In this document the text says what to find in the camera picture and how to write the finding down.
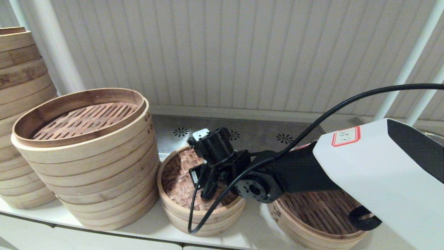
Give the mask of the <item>woven bamboo steamer lid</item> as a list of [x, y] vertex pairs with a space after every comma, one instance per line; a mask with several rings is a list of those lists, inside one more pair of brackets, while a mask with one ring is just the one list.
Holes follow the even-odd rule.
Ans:
[[[190, 209], [195, 187], [189, 170], [201, 163], [203, 163], [203, 159], [198, 158], [195, 151], [189, 146], [184, 146], [171, 153], [162, 163], [157, 175], [161, 200], [173, 201], [173, 204]], [[216, 209], [227, 206], [236, 198], [241, 197], [228, 193]]]

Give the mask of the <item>small steamer with paper liner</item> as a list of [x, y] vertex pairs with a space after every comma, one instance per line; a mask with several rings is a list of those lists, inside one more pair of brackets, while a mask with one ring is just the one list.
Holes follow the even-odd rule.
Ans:
[[[196, 237], [212, 237], [230, 229], [241, 217], [246, 201], [236, 198], [227, 206], [217, 208], [206, 220], [201, 229], [193, 234]], [[188, 231], [190, 209], [162, 200], [162, 208], [170, 223], [179, 231], [190, 235]]]

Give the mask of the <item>bamboo steamer basket dark slats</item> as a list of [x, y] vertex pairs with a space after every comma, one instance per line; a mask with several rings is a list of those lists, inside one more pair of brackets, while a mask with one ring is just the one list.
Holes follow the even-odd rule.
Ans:
[[285, 193], [267, 205], [271, 218], [293, 241], [310, 250], [350, 250], [367, 232], [348, 219], [359, 203], [343, 190]]

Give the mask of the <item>large bamboo steamer basket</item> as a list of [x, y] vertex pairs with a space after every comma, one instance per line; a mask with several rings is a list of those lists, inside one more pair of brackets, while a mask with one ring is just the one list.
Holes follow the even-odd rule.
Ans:
[[25, 112], [0, 120], [0, 161], [20, 156], [20, 152], [11, 142], [13, 125]]
[[138, 146], [133, 138], [153, 141], [149, 106], [141, 93], [117, 87], [63, 95], [22, 115], [11, 142], [40, 175], [79, 174], [128, 155]]
[[17, 115], [57, 96], [48, 73], [0, 90], [0, 120]]
[[31, 81], [47, 71], [35, 44], [0, 52], [0, 90]]
[[144, 143], [128, 155], [110, 151], [95, 157], [60, 164], [31, 166], [62, 201], [90, 204], [109, 200], [134, 187], [151, 174], [160, 159], [156, 144]]
[[84, 227], [113, 231], [135, 222], [157, 202], [156, 173], [138, 175], [97, 194], [57, 198]]
[[32, 45], [35, 45], [35, 40], [25, 27], [0, 28], [0, 53]]
[[0, 198], [17, 209], [30, 209], [57, 200], [21, 156], [0, 160]]

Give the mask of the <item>stainless steel vented panel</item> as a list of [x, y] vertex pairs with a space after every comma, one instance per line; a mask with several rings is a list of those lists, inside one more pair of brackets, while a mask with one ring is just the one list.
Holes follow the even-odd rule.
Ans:
[[307, 123], [258, 120], [230, 120], [203, 117], [153, 115], [160, 160], [187, 145], [187, 139], [198, 130], [214, 131], [226, 127], [236, 150], [250, 152], [281, 151], [309, 127]]

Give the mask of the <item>white cabinet door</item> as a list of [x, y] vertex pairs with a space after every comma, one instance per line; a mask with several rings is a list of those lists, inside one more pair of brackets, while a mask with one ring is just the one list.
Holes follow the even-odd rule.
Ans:
[[76, 250], [183, 250], [174, 243], [141, 240], [55, 227], [56, 236], [67, 240]]
[[51, 228], [44, 224], [0, 215], [0, 236], [19, 250], [57, 250]]

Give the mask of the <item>thick white pole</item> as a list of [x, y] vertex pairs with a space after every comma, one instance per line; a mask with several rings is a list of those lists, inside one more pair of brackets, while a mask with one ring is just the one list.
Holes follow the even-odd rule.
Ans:
[[65, 92], [85, 90], [84, 82], [68, 47], [51, 0], [31, 0], [30, 6], [35, 12], [37, 23], [42, 30], [43, 41], [48, 46], [50, 57]]

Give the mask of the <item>white slanted pole with flange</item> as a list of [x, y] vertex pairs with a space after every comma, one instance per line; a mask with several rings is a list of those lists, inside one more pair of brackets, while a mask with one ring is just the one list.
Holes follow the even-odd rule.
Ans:
[[[409, 75], [411, 74], [413, 68], [419, 60], [443, 13], [444, 0], [435, 0], [435, 3], [430, 13], [428, 14], [427, 20], [420, 32], [420, 35], [418, 35], [408, 58], [404, 62], [404, 65], [402, 66], [401, 71], [399, 72], [398, 77], [394, 82], [395, 87], [405, 85]], [[398, 96], [399, 91], [400, 90], [395, 90], [387, 94], [384, 101], [380, 105], [376, 115], [373, 117], [373, 121], [381, 120], [387, 115], [396, 97]]]

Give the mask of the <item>thin white pole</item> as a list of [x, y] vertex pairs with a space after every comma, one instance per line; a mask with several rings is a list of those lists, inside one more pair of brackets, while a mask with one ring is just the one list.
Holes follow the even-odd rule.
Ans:
[[29, 30], [29, 23], [19, 0], [8, 0], [20, 26]]

